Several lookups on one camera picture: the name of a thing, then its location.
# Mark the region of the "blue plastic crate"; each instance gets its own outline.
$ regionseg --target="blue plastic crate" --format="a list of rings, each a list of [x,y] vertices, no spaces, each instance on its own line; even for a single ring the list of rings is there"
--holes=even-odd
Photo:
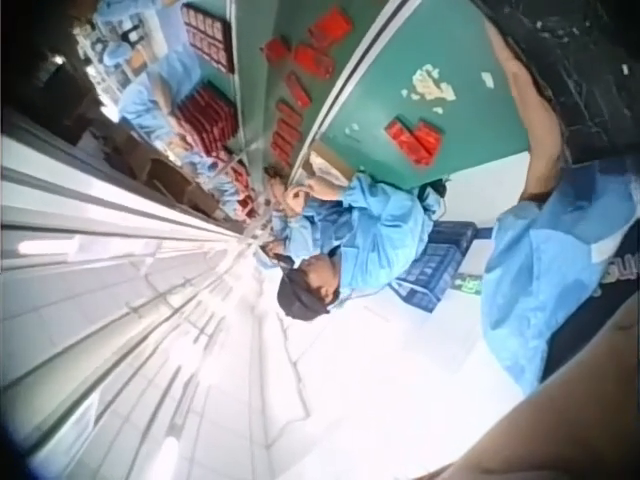
[[[453,284],[476,231],[472,222],[436,222],[422,254],[390,288],[408,305],[432,313]]]
[[[455,245],[466,255],[475,239],[478,226],[473,222],[435,222],[429,243]]]

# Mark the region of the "workbench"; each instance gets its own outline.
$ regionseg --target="workbench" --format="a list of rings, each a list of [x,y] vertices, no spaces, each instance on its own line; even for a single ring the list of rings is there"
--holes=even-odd
[[[354,170],[399,187],[528,147],[484,17],[468,0],[410,0],[350,82],[319,138]],[[424,120],[443,133],[432,166],[413,166],[391,141],[385,127],[394,118],[409,128]]]
[[[262,135],[266,135],[263,157],[266,164],[275,160],[268,147],[270,144],[271,134],[275,130],[275,124],[278,120],[278,113],[275,108],[276,102],[278,99],[284,98],[291,105],[295,105],[295,102],[284,83],[284,77],[286,74],[289,71],[294,71],[298,75],[302,86],[309,94],[312,101],[311,106],[305,110],[302,111],[298,109],[304,118],[302,126],[300,127],[302,138],[304,139],[311,133],[312,127],[318,119],[318,116],[323,109],[325,102],[327,102],[330,93],[336,86],[341,73],[352,60],[358,45],[365,37],[386,3],[387,2],[384,0],[314,0],[313,2],[281,0],[280,2],[277,2],[277,11],[275,12],[275,18],[273,19],[273,33],[270,34],[269,37],[263,39],[263,44],[270,40],[272,36],[277,35],[283,36],[291,47],[298,43],[310,44],[311,39],[307,30],[320,17],[329,12],[329,10],[335,6],[340,7],[351,19],[353,22],[353,30],[340,43],[331,47],[329,55],[335,61],[335,69],[331,78],[326,80],[319,79],[305,73],[295,66],[292,61],[285,61],[283,64],[275,67],[266,67],[267,62],[265,58],[261,56],[261,58],[258,59],[260,64],[267,68],[266,92],[264,92],[264,97],[261,99],[263,102],[263,111],[260,112],[260,117],[262,117]],[[239,16],[238,21],[239,23],[245,21],[244,17]],[[243,45],[242,42],[246,42],[246,39],[239,38],[239,47]],[[249,53],[246,48],[239,50],[240,57],[250,55],[252,53],[253,52]],[[249,82],[253,80],[243,77],[240,78],[243,97],[245,94],[255,95],[255,93],[248,91]],[[297,158],[301,147],[302,142],[294,146],[290,157],[292,162]]]

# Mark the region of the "white floor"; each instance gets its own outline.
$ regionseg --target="white floor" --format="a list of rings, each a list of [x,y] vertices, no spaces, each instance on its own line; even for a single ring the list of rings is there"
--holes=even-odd
[[[517,200],[526,163],[521,154],[453,176],[445,218],[492,225]],[[475,242],[461,271],[482,273],[490,251]],[[265,312],[277,310],[278,281],[265,278]],[[482,340],[479,297],[460,292],[432,315],[389,290],[310,324],[270,314],[262,336],[267,446],[283,480],[424,474],[522,398]]]

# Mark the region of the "dark cap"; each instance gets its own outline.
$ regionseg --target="dark cap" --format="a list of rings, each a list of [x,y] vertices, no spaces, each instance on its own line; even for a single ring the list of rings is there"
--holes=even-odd
[[[278,304],[288,317],[303,322],[329,313],[322,299],[311,291],[304,272],[298,269],[283,272],[278,287]]]

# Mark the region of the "blue uniform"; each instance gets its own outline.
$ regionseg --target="blue uniform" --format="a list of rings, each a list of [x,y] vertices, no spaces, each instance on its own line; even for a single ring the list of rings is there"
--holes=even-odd
[[[351,207],[351,233],[340,248],[340,296],[379,289],[404,272],[422,252],[441,199],[428,189],[412,193],[356,174],[342,197]]]
[[[102,63],[106,67],[115,67],[116,65],[126,62],[133,55],[131,45],[125,42],[109,42],[104,50]]]
[[[113,22],[163,6],[163,0],[100,0],[93,18]]]
[[[302,215],[286,218],[280,212],[272,217],[274,236],[284,240],[284,253],[296,264],[318,253],[328,253],[351,233],[351,209],[342,202],[309,199]]]
[[[598,287],[638,215],[626,159],[568,170],[543,205],[524,201],[494,228],[482,285],[484,336],[525,394],[539,384],[551,335]]]
[[[159,75],[165,80],[175,107],[198,84],[201,73],[198,57],[191,47],[183,45],[172,50],[124,89],[118,103],[120,117],[124,117],[150,143],[167,142],[175,132],[154,98],[150,78]],[[191,163],[196,166],[202,186],[216,194],[220,207],[236,218],[237,201],[242,195],[229,175],[213,179],[215,165],[197,151],[186,152],[179,160],[183,165]]]

